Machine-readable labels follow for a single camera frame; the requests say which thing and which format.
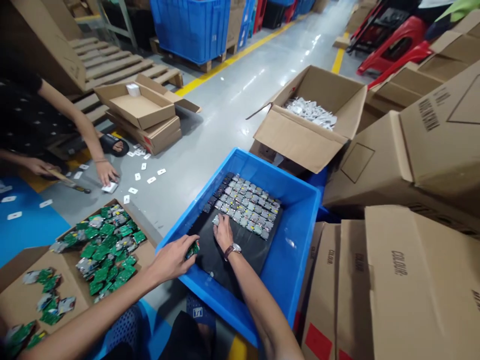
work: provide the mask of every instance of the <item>blue plastic bin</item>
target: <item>blue plastic bin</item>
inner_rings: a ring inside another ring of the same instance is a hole
[[[202,65],[225,52],[228,0],[150,0],[160,48]]]
[[[234,148],[156,251],[189,231],[228,172],[240,173],[243,178],[282,201],[283,214],[260,278],[292,327],[321,197],[320,191],[315,187],[249,152]],[[181,276],[180,280],[245,339],[258,347],[255,324],[242,301],[197,265]]]

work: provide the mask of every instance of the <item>red plastic stool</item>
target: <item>red plastic stool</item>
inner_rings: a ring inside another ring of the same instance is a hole
[[[262,24],[264,22],[266,7],[267,7],[267,0],[258,0],[258,4],[256,5],[255,26],[253,27],[254,34],[262,30]]]
[[[406,50],[408,52],[424,40],[427,29],[427,25],[421,19],[410,16],[377,50],[361,63],[356,73],[362,75],[367,69],[374,69],[383,73],[394,64],[394,61],[383,57],[390,47],[402,39],[410,38],[411,43]]]
[[[430,50],[430,44],[428,41],[424,40],[417,46],[415,46],[412,50],[407,52],[401,58],[393,63],[387,70],[385,70],[379,77],[373,80],[368,85],[368,90],[373,88],[375,85],[383,83],[387,78],[396,73],[400,68],[402,68],[406,63],[414,62],[420,63],[423,59],[429,57],[433,54],[433,51]]]
[[[288,24],[292,20],[298,2],[299,0],[295,0],[295,2],[285,10],[285,24]]]

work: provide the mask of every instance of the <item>wristwatch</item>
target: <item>wristwatch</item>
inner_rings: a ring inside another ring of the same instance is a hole
[[[223,254],[223,258],[225,259],[226,262],[229,261],[229,255],[230,255],[231,252],[241,254],[242,253],[242,248],[240,247],[240,245],[238,245],[236,243],[233,243],[232,245],[230,245],[228,247],[228,249],[225,251],[225,253]]]

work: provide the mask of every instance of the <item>sandal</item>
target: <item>sandal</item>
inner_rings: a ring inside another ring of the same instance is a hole
[[[103,135],[99,140],[103,152],[112,154],[114,157],[121,158],[130,151],[130,147],[125,140],[113,136],[112,134],[107,133]],[[121,151],[116,151],[114,150],[114,146],[119,141],[123,143],[123,148]]]

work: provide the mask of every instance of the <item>grey floor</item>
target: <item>grey floor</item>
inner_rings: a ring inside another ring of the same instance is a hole
[[[177,143],[146,161],[138,156],[110,158],[121,174],[119,187],[113,195],[101,192],[95,165],[88,163],[90,168],[84,171],[78,182],[92,188],[90,195],[56,184],[44,190],[41,196],[45,200],[52,199],[55,210],[67,222],[75,224],[111,198],[122,200],[133,187],[138,193],[130,194],[131,202],[144,213],[159,235],[165,236],[232,148],[250,148],[253,134],[265,113],[260,112],[250,120],[245,120],[246,117],[304,67],[311,64],[332,69],[338,52],[332,44],[337,36],[343,35],[354,3],[354,0],[332,1],[323,14],[309,14],[189,92],[185,97],[201,106],[203,111],[182,114],[183,137]],[[270,33],[271,30],[262,30],[248,44]],[[162,63],[158,55],[150,58]],[[358,59],[345,54],[340,74],[369,82],[370,79],[355,74],[359,64]],[[188,68],[177,67],[183,73],[185,84],[200,75]],[[142,162],[147,163],[146,170],[141,170]],[[163,168],[166,173],[158,176],[157,171]],[[135,181],[135,173],[141,174],[141,180]],[[148,184],[147,179],[152,176],[157,180]],[[154,308],[160,308],[160,315],[172,324],[178,311],[185,308],[185,293],[186,288],[176,280],[161,285],[146,299]],[[218,359],[224,359],[228,354],[234,334],[228,325],[218,322],[222,344],[217,349]]]

